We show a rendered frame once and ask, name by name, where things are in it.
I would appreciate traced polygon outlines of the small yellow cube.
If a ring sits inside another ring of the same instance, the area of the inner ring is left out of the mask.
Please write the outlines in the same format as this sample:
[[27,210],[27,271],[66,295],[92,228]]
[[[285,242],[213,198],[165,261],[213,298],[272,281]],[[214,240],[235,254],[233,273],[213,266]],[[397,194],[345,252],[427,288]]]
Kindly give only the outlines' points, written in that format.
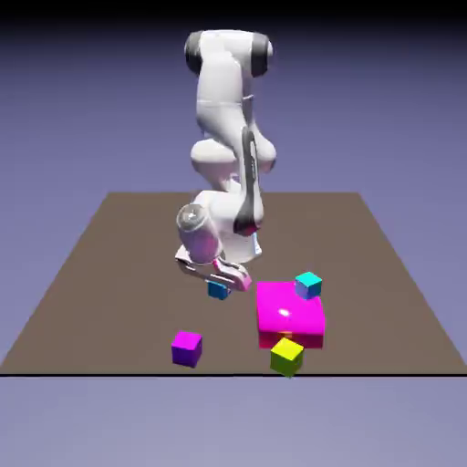
[[270,369],[292,378],[302,367],[304,347],[296,342],[283,337],[270,351]]

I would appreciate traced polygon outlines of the large magenta box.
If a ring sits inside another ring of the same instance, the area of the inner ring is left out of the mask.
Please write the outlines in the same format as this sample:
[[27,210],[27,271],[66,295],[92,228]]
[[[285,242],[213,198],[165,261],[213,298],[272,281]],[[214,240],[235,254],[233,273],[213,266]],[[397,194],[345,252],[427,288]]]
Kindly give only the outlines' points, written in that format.
[[326,316],[321,297],[305,299],[293,282],[258,282],[256,315],[259,348],[286,337],[304,348],[322,348]]

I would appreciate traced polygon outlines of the small cyan cube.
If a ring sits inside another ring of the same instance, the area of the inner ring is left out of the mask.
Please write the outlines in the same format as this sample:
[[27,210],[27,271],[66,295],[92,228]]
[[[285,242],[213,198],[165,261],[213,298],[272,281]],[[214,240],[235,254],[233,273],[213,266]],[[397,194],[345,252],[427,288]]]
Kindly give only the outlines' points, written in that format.
[[322,278],[312,272],[304,272],[295,278],[296,294],[306,300],[321,295]]

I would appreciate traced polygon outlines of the small blue cube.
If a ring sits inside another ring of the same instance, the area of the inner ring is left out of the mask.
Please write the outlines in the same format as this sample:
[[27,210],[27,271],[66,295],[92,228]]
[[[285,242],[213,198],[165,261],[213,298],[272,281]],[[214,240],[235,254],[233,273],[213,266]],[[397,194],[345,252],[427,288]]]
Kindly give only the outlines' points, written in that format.
[[208,281],[207,294],[209,297],[225,300],[231,294],[231,289],[227,285],[215,281]]

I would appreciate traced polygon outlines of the small purple cube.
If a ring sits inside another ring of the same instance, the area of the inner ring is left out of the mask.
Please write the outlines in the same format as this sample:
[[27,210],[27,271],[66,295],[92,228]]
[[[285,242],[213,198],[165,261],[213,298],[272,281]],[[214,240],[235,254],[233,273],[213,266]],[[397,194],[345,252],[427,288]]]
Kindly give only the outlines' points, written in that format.
[[171,342],[172,363],[195,368],[202,355],[202,335],[180,330]]

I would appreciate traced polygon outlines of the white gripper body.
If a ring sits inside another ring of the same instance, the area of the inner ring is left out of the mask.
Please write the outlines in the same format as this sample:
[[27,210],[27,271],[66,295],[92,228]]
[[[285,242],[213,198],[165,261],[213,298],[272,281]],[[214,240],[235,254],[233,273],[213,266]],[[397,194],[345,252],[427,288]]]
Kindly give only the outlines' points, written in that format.
[[236,291],[247,291],[252,284],[252,278],[244,266],[227,262],[221,256],[208,264],[197,265],[182,245],[175,255],[175,260],[186,275],[192,275],[204,281],[214,281]]

